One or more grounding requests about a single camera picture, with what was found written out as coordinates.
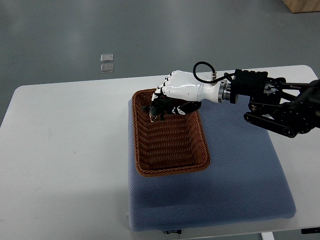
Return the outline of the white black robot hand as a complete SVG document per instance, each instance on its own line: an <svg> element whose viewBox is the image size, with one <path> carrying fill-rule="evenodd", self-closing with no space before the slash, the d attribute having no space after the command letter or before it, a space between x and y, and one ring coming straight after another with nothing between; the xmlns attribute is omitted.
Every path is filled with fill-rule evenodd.
<svg viewBox="0 0 320 240"><path fill-rule="evenodd" d="M160 97L173 98L172 114L187 115L198 110L203 100L223 102L227 85L226 80L211 83L208 77L198 80L191 72L175 70L156 88L151 103Z"/></svg>

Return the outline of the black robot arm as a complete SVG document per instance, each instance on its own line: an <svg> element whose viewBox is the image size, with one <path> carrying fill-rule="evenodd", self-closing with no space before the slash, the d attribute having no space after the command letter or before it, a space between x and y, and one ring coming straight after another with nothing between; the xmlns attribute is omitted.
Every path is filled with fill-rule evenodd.
<svg viewBox="0 0 320 240"><path fill-rule="evenodd" d="M289 83L272 78L266 71L237 69L223 76L230 82L229 101L248 96L244 119L257 127L288 138L306 134L320 126L320 81Z"/></svg>

